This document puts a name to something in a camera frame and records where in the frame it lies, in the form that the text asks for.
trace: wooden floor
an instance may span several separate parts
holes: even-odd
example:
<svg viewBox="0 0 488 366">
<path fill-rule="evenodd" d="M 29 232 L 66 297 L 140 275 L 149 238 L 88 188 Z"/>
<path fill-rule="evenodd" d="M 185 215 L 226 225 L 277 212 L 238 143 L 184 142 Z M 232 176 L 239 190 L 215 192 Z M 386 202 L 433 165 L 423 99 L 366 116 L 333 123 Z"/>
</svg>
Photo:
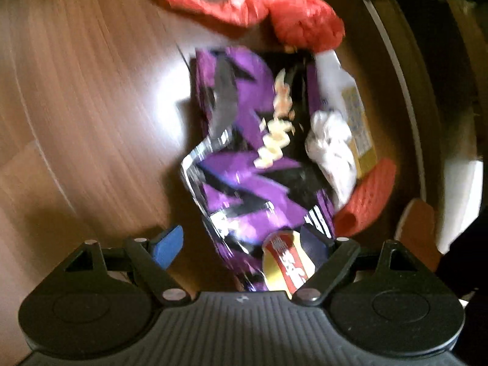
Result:
<svg viewBox="0 0 488 366">
<path fill-rule="evenodd" d="M 345 1 L 338 54 L 358 79 L 380 156 L 402 178 L 390 227 L 419 195 L 407 110 L 364 6 Z M 182 224 L 173 276 L 192 292 L 230 289 L 178 177 L 200 140 L 188 64 L 197 46 L 272 47 L 269 24 L 228 28 L 159 0 L 0 0 L 0 29 L 0 365 L 28 353 L 21 300 L 87 238 L 116 246 Z M 377 230 L 377 241 L 390 234 Z"/>
</svg>

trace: white object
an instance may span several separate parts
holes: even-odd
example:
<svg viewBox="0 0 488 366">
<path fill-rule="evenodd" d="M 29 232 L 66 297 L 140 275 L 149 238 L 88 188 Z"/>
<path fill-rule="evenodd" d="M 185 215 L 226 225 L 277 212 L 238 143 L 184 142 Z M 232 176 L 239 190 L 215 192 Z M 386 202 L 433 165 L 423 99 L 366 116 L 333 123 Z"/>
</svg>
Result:
<svg viewBox="0 0 488 366">
<path fill-rule="evenodd" d="M 277 161 L 283 157 L 283 151 L 277 146 L 260 147 L 258 154 L 262 160 Z"/>
<path fill-rule="evenodd" d="M 285 69 L 282 69 L 275 79 L 275 98 L 273 100 L 274 116 L 287 117 L 293 104 L 290 97 L 290 86 L 285 84 Z"/>
<path fill-rule="evenodd" d="M 268 129 L 271 133 L 289 132 L 293 128 L 290 121 L 283 121 L 282 119 L 272 119 L 268 122 Z"/>
<path fill-rule="evenodd" d="M 259 131 L 263 132 L 266 129 L 266 121 L 264 118 L 261 120 L 261 123 L 259 124 Z"/>
<path fill-rule="evenodd" d="M 341 112 L 346 122 L 349 120 L 348 106 L 342 96 L 344 89 L 354 87 L 356 82 L 352 75 L 341 67 L 341 62 L 334 51 L 319 52 L 315 55 L 317 81 L 321 99 L 327 106 Z"/>
<path fill-rule="evenodd" d="M 350 147 L 361 178 L 376 164 L 376 153 L 356 81 L 341 67 L 334 51 L 317 53 L 315 62 L 321 99 L 328 109 L 339 111 L 351 129 Z"/>
<path fill-rule="evenodd" d="M 263 142 L 267 148 L 278 147 L 282 149 L 290 144 L 290 136 L 285 132 L 275 132 L 270 135 L 264 135 Z"/>
<path fill-rule="evenodd" d="M 273 160 L 263 160 L 262 158 L 258 158 L 254 160 L 254 166 L 258 169 L 266 169 L 273 165 Z"/>
<path fill-rule="evenodd" d="M 335 191 L 332 202 L 336 211 L 349 201 L 356 184 L 356 164 L 347 145 L 351 138 L 351 130 L 338 111 L 313 114 L 305 148 Z"/>
</svg>

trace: purple snack bag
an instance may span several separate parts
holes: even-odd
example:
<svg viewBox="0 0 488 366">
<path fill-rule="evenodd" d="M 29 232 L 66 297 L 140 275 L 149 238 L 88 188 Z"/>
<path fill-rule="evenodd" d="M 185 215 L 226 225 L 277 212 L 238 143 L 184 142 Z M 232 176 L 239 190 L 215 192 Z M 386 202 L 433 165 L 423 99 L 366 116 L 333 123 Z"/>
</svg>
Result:
<svg viewBox="0 0 488 366">
<path fill-rule="evenodd" d="M 206 138 L 182 162 L 182 175 L 244 290 L 267 290 L 262 244 L 273 232 L 308 223 L 334 238 L 332 190 L 304 147 L 321 106 L 314 68 L 305 52 L 196 52 Z"/>
</svg>

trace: red plastic bag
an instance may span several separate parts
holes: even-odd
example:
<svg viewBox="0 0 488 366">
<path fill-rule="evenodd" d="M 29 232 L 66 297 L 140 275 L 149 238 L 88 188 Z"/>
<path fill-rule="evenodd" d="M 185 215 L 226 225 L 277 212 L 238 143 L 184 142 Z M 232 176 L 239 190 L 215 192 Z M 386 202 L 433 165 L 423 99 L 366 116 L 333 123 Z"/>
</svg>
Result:
<svg viewBox="0 0 488 366">
<path fill-rule="evenodd" d="M 314 52 L 336 48 L 345 34 L 334 10 L 322 0 L 167 0 L 179 9 L 248 27 L 269 13 L 279 40 Z"/>
</svg>

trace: trash pile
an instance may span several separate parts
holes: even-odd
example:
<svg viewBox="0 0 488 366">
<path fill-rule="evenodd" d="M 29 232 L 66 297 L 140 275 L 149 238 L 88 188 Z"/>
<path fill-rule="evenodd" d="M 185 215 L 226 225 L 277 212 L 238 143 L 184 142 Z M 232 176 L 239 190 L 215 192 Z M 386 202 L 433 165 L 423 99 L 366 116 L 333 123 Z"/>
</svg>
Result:
<svg viewBox="0 0 488 366">
<path fill-rule="evenodd" d="M 196 51 L 205 138 L 181 164 L 238 288 L 291 296 L 336 237 L 379 217 L 395 182 L 395 164 L 377 161 L 356 82 L 333 51 L 343 23 L 322 0 L 168 2 L 245 27 L 270 14 L 280 41 L 295 47 Z"/>
</svg>

